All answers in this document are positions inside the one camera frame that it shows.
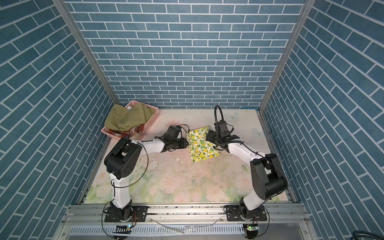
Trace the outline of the lemon print skirt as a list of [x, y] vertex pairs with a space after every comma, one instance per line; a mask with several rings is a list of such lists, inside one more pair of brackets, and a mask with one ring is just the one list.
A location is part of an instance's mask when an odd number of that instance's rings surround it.
[[209, 130], [209, 126], [204, 126], [187, 133], [187, 141], [189, 143], [189, 150], [193, 163], [218, 157], [220, 155], [220, 152], [214, 148], [215, 145], [206, 140]]

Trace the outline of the olive green skirt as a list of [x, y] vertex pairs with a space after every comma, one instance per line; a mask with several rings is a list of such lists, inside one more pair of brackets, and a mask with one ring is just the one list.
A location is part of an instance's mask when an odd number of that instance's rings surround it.
[[114, 105], [105, 120], [105, 127], [119, 133], [128, 132], [146, 124], [155, 112], [155, 109], [142, 103], [137, 103], [130, 109]]

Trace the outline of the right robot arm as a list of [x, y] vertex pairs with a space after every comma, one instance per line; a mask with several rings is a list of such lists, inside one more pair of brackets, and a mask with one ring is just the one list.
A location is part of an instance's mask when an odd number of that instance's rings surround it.
[[215, 130], [207, 133], [206, 140], [240, 158], [250, 167], [253, 189], [240, 200], [239, 208], [242, 218], [253, 219], [266, 201], [288, 188], [287, 177], [276, 154], [261, 153], [245, 144], [238, 136], [232, 136], [225, 120], [216, 121], [214, 126]]

